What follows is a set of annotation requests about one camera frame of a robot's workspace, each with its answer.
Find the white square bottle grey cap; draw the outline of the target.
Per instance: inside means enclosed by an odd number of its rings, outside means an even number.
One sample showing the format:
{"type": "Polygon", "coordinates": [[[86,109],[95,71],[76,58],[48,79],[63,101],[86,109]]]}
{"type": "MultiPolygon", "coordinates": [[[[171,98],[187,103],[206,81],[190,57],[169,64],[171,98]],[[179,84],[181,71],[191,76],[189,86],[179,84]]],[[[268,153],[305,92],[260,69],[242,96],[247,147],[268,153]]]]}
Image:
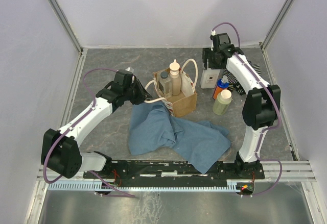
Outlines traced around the white square bottle grey cap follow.
{"type": "Polygon", "coordinates": [[[202,71],[200,87],[202,89],[214,89],[217,85],[221,69],[204,69],[202,71]]]}

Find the orange bottle blue sprayer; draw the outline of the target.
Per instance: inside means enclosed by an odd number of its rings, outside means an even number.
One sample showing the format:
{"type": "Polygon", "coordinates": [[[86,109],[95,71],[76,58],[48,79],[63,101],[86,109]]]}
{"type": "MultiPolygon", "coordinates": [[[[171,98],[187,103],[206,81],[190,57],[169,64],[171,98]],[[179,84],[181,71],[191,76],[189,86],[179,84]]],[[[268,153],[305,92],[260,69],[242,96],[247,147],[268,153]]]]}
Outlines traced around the orange bottle blue sprayer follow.
{"type": "Polygon", "coordinates": [[[228,82],[228,77],[227,76],[223,76],[222,78],[220,78],[217,81],[214,93],[213,93],[213,99],[215,100],[218,96],[218,94],[224,90],[227,89],[229,86],[229,82],[228,82]]]}

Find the clear square bottle grey cap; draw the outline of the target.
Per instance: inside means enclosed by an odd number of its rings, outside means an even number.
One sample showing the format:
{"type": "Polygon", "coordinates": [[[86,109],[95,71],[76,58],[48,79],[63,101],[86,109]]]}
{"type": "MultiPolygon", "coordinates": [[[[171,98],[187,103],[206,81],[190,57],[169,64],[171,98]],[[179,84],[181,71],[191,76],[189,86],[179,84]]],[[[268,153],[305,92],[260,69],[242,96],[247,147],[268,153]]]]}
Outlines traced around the clear square bottle grey cap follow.
{"type": "Polygon", "coordinates": [[[166,71],[159,74],[158,87],[164,98],[169,99],[172,96],[172,81],[166,71]]]}

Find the pale green bottle cream cap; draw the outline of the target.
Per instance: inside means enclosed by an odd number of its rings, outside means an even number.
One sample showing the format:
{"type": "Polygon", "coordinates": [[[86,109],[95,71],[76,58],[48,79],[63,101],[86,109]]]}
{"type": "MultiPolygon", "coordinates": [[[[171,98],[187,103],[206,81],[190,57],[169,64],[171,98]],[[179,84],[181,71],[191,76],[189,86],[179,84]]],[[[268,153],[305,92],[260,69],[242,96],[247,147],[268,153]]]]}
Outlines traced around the pale green bottle cream cap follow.
{"type": "Polygon", "coordinates": [[[222,90],[213,105],[213,112],[217,115],[223,115],[232,101],[231,92],[227,89],[222,90]]]}

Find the beige pump bottle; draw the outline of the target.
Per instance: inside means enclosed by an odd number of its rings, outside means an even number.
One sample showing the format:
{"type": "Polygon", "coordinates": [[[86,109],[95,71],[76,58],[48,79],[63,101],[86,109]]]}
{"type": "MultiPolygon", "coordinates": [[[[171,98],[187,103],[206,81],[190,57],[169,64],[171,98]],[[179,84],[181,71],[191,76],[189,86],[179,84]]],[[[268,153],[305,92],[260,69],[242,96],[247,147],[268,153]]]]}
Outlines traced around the beige pump bottle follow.
{"type": "Polygon", "coordinates": [[[172,79],[172,94],[177,96],[181,91],[180,65],[175,59],[170,65],[170,77],[172,79]]]}

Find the watermelon print canvas bag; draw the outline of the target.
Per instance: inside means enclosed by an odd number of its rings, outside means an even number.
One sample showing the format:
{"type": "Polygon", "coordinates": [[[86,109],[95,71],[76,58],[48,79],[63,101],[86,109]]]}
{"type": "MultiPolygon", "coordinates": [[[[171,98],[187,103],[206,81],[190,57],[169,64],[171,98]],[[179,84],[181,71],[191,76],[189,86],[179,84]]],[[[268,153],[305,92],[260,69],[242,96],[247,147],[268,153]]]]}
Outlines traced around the watermelon print canvas bag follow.
{"type": "Polygon", "coordinates": [[[180,65],[180,77],[181,77],[181,91],[177,96],[172,95],[169,99],[166,99],[161,94],[158,87],[158,76],[162,71],[166,71],[170,76],[170,69],[163,69],[154,74],[153,80],[151,80],[147,85],[148,88],[151,84],[154,85],[156,94],[158,98],[148,101],[149,103],[154,103],[161,101],[168,109],[170,115],[175,117],[183,117],[196,109],[197,103],[197,93],[196,84],[198,81],[198,66],[194,59],[188,59],[183,65],[180,65]],[[195,68],[195,78],[191,79],[190,76],[184,71],[185,67],[193,63],[195,68]]]}

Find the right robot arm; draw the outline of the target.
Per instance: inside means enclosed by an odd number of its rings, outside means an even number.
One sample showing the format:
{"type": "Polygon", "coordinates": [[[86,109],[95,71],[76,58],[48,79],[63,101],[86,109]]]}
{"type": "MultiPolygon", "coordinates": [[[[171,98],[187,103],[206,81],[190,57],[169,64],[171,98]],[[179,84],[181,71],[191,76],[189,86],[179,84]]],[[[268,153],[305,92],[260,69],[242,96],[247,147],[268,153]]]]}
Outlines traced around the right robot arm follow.
{"type": "Polygon", "coordinates": [[[246,132],[241,149],[234,163],[223,163],[221,171],[244,179],[259,175],[263,170],[260,164],[260,150],[269,130],[278,126],[281,89],[271,85],[252,68],[243,51],[231,43],[227,33],[211,32],[211,47],[203,48],[202,60],[206,69],[226,69],[238,80],[245,91],[246,100],[242,110],[246,132]]]}

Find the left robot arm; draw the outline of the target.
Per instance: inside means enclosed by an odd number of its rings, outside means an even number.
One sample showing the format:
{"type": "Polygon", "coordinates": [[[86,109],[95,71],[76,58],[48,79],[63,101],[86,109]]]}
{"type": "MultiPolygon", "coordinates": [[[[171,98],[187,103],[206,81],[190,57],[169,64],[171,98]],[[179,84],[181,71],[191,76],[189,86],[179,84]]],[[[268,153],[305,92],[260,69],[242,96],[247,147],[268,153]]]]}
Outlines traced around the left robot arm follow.
{"type": "Polygon", "coordinates": [[[139,105],[152,96],[139,79],[128,70],[117,70],[113,81],[93,96],[91,104],[61,128],[48,129],[43,136],[41,164],[43,174],[51,169],[70,179],[78,172],[95,171],[101,178],[111,176],[110,157],[99,152],[81,153],[79,148],[87,135],[126,101],[139,105]]]}

